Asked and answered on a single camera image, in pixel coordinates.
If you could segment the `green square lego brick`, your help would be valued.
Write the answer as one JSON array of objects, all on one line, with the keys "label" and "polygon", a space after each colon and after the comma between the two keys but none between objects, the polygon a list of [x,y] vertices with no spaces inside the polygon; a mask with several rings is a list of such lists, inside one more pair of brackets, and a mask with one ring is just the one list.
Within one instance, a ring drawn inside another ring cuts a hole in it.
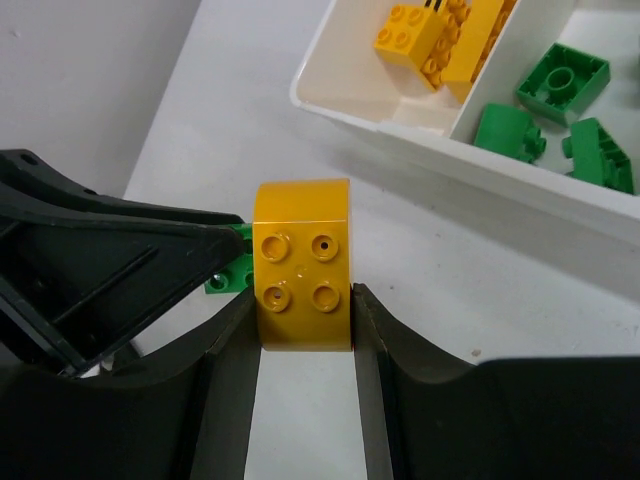
[{"label": "green square lego brick", "polygon": [[253,285],[253,240],[252,225],[232,225],[243,239],[244,252],[227,264],[222,270],[216,272],[205,284],[206,294],[239,293]]},{"label": "green square lego brick", "polygon": [[483,110],[473,145],[532,164],[545,152],[547,140],[528,112],[489,103]]}]

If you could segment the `yellow striped lego brick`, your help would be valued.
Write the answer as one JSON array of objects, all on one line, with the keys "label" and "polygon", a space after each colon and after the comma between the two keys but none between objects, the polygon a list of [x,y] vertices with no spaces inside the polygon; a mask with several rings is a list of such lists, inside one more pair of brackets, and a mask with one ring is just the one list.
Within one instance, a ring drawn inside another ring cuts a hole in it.
[{"label": "yellow striped lego brick", "polygon": [[444,29],[420,69],[428,88],[464,103],[509,19],[514,1],[427,1]]}]

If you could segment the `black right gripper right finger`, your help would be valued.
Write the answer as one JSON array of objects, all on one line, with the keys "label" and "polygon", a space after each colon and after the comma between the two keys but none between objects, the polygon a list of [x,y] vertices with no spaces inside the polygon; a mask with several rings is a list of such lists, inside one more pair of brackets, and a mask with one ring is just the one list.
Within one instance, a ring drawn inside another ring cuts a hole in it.
[{"label": "black right gripper right finger", "polygon": [[635,357],[473,365],[352,289],[352,333],[371,479],[635,479]]}]

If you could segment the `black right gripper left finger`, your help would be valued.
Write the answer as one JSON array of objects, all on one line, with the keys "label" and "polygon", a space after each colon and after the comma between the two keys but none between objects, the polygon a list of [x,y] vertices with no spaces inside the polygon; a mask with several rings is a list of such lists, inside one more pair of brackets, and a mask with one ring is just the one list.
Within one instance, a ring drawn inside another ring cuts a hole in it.
[{"label": "black right gripper left finger", "polygon": [[1,372],[5,479],[240,479],[261,347],[251,290],[108,375]]}]

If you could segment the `white divided plastic container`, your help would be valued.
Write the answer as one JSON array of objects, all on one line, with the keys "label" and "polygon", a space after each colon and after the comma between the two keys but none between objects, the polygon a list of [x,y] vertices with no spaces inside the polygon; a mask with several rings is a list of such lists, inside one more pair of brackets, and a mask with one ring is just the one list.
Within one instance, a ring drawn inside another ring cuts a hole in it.
[{"label": "white divided plastic container", "polygon": [[516,105],[517,87],[554,44],[605,59],[611,80],[585,111],[632,160],[639,157],[639,5],[635,1],[519,1],[464,103],[428,91],[383,61],[374,38],[389,1],[328,6],[290,87],[292,103],[401,160],[450,176],[610,237],[637,243],[637,196],[568,176],[566,130],[542,121],[544,156],[526,166],[472,145],[490,103]]}]

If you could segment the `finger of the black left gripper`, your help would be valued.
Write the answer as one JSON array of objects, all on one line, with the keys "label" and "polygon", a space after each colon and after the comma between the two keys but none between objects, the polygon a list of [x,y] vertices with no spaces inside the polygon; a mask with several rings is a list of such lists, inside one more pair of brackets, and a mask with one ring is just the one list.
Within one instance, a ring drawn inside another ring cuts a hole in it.
[{"label": "finger of the black left gripper", "polygon": [[0,231],[0,239],[5,240],[8,239],[12,234],[15,234],[20,231],[22,227],[22,223],[19,221],[11,221],[6,224],[1,225]]},{"label": "finger of the black left gripper", "polygon": [[77,376],[116,352],[244,244],[231,213],[101,195],[35,153],[1,154],[1,341],[22,363]]}]

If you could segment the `yellow curved lego brick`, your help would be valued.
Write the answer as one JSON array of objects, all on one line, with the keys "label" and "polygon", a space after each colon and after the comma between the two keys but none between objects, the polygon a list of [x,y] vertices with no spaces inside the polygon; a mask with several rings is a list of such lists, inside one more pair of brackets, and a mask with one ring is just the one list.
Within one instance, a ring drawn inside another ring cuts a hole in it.
[{"label": "yellow curved lego brick", "polygon": [[351,349],[350,219],[347,179],[259,187],[252,223],[253,272],[265,349]]}]

